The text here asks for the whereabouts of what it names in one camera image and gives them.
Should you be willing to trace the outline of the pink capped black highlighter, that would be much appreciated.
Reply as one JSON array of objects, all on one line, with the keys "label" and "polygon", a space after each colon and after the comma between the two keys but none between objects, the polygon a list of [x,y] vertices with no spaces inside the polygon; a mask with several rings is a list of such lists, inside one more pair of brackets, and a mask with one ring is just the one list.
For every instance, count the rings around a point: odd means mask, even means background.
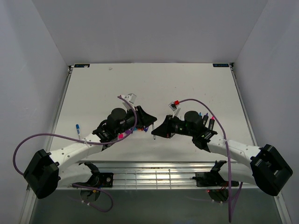
[{"label": "pink capped black highlighter", "polygon": [[209,129],[209,130],[213,130],[213,128],[214,128],[214,123],[215,123],[215,118],[214,118],[214,116],[213,116],[213,117],[211,117],[211,119],[209,120],[209,125],[208,125],[208,129]]}]

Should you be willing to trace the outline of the large blue capped marker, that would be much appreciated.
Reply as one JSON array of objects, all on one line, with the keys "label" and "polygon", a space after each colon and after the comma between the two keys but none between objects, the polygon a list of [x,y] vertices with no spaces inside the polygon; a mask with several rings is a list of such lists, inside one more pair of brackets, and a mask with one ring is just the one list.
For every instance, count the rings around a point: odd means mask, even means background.
[{"label": "large blue capped marker", "polygon": [[79,124],[76,124],[76,131],[77,131],[78,139],[81,140],[81,132],[80,132]]}]

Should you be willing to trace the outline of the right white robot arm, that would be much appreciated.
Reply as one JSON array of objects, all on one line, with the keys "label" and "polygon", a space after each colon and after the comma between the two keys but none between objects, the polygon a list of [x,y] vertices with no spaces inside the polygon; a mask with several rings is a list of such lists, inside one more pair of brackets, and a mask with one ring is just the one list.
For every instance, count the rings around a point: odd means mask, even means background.
[{"label": "right white robot arm", "polygon": [[194,179],[198,186],[223,186],[240,182],[256,185],[270,196],[277,196],[293,174],[293,170],[278,150],[269,144],[264,147],[250,146],[233,140],[225,140],[213,130],[215,118],[188,111],[184,120],[167,115],[163,123],[151,133],[170,139],[175,134],[189,136],[199,149],[226,156],[236,161],[216,161],[212,169]]}]

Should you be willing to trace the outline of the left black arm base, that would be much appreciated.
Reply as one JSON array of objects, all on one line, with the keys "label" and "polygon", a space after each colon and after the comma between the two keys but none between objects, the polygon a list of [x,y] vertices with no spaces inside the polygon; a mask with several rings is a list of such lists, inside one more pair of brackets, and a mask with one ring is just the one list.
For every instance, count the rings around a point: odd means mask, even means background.
[{"label": "left black arm base", "polygon": [[92,188],[111,188],[113,186],[114,174],[100,172],[98,167],[91,162],[80,163],[79,168],[85,171],[84,180],[75,181],[75,185]]}]

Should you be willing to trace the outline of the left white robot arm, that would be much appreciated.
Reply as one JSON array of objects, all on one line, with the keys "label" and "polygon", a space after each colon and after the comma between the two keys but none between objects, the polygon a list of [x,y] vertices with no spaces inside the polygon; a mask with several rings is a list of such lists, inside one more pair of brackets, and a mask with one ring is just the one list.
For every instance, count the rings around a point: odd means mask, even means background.
[{"label": "left white robot arm", "polygon": [[24,179],[39,199],[52,194],[59,185],[110,187],[95,165],[78,161],[109,148],[121,133],[147,128],[156,121],[141,106],[133,110],[115,108],[82,142],[49,153],[43,149],[36,152],[23,174]]}]

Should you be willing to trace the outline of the purple capped black highlighter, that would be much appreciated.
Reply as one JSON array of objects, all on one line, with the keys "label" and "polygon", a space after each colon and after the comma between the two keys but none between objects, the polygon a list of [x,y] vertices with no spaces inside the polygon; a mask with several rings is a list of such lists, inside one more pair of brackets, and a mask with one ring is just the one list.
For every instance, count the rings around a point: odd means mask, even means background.
[{"label": "purple capped black highlighter", "polygon": [[209,116],[208,116],[208,113],[206,113],[204,116],[203,116],[203,125],[206,126],[207,122],[208,122],[208,119],[209,119]]}]

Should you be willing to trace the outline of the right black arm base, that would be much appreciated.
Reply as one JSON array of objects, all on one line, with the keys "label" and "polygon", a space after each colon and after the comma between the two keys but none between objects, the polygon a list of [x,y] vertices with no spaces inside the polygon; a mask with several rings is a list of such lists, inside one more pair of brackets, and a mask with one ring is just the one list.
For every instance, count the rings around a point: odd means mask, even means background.
[{"label": "right black arm base", "polygon": [[228,187],[228,181],[225,181],[219,171],[227,161],[215,161],[214,166],[209,172],[196,172],[192,177],[196,181],[197,187]]}]

